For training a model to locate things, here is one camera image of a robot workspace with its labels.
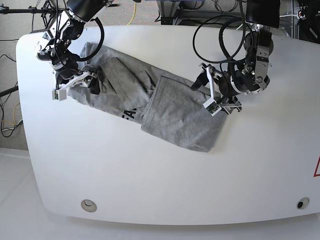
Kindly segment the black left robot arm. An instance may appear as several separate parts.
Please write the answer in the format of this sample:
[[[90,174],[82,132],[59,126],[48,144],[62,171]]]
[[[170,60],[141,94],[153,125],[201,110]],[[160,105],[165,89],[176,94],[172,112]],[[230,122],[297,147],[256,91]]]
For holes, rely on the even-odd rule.
[[[248,0],[245,4],[240,1],[240,16],[229,16],[219,30],[218,43],[224,59],[207,59],[191,89],[196,91],[209,83],[207,73],[218,73],[215,83],[223,98],[265,90],[270,83],[269,57],[274,49],[271,29],[280,26],[280,3],[279,0]],[[224,31],[235,22],[242,23],[239,47],[246,52],[245,57],[239,60],[235,59],[239,50],[230,54],[224,42]]]

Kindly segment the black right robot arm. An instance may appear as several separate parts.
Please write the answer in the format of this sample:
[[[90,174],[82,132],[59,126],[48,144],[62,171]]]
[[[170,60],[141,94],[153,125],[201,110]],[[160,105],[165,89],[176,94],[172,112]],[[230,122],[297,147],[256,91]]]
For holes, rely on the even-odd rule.
[[[56,12],[55,22],[47,29],[35,46],[36,56],[40,61],[49,61],[55,73],[55,89],[52,91],[54,100],[64,100],[67,88],[79,85],[88,88],[94,95],[100,93],[98,67],[84,70],[78,63],[91,60],[97,55],[105,39],[105,31],[98,15],[109,7],[112,0],[69,0],[67,9]],[[83,33],[86,23],[94,21],[100,29],[100,40],[96,49],[86,57],[68,50],[72,41]]]

